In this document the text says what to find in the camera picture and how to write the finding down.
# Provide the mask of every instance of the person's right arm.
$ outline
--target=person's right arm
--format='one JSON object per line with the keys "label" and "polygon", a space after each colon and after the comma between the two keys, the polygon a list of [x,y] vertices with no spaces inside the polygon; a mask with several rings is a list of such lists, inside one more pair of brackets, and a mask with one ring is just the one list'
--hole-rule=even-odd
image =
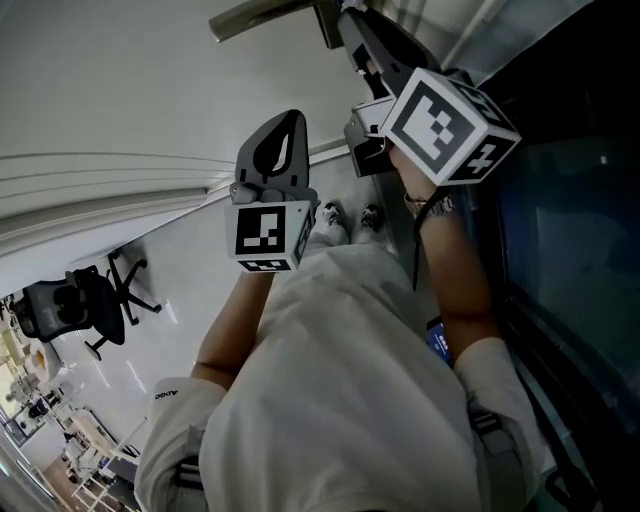
{"label": "person's right arm", "polygon": [[[407,194],[429,199],[435,185],[398,148],[390,153]],[[457,213],[427,217],[420,228],[431,285],[438,298],[445,337],[455,362],[476,341],[500,337],[482,263]]]}

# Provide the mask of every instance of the metal handle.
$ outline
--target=metal handle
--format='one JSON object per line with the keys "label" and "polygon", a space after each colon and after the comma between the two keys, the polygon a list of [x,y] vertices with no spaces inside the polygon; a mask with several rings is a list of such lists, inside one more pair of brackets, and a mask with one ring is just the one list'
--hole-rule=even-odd
{"label": "metal handle", "polygon": [[209,20],[218,43],[267,21],[313,7],[325,44],[330,50],[342,46],[338,32],[340,11],[333,0],[249,0]]}

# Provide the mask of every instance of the sneaker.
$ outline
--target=sneaker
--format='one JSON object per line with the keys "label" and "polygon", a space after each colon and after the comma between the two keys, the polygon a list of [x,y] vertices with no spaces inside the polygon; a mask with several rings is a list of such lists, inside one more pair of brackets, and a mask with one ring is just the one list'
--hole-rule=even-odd
{"label": "sneaker", "polygon": [[362,229],[371,229],[378,232],[384,222],[384,210],[376,204],[368,204],[362,210],[360,225]]}
{"label": "sneaker", "polygon": [[322,218],[327,226],[342,225],[342,214],[335,203],[327,203],[322,210]]}

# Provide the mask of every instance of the office chair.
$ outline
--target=office chair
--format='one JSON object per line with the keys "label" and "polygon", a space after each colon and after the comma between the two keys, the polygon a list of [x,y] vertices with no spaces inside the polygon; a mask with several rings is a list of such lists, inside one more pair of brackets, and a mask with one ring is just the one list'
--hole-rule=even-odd
{"label": "office chair", "polygon": [[39,281],[24,288],[24,297],[15,303],[15,314],[24,335],[48,343],[67,332],[94,327],[102,338],[94,344],[85,341],[85,345],[98,361],[102,360],[99,349],[107,341],[122,345],[125,337],[120,306],[131,325],[137,325],[139,320],[131,314],[129,302],[156,314],[162,306],[150,306],[129,291],[137,270],[146,267],[147,262],[136,262],[122,282],[114,264],[117,257],[117,252],[108,255],[115,289],[95,265],[67,272],[62,281]]}

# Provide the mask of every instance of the pants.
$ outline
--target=pants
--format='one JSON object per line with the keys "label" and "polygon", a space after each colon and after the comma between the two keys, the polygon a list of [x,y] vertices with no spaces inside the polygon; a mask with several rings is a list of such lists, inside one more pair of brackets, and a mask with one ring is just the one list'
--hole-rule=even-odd
{"label": "pants", "polygon": [[[351,243],[354,244],[378,244],[382,245],[380,233],[376,233],[373,229],[360,229],[354,236]],[[338,245],[348,245],[349,235],[343,226],[333,224],[331,226],[325,224],[317,231],[311,233],[305,252],[316,252],[329,247],[337,247]]]}

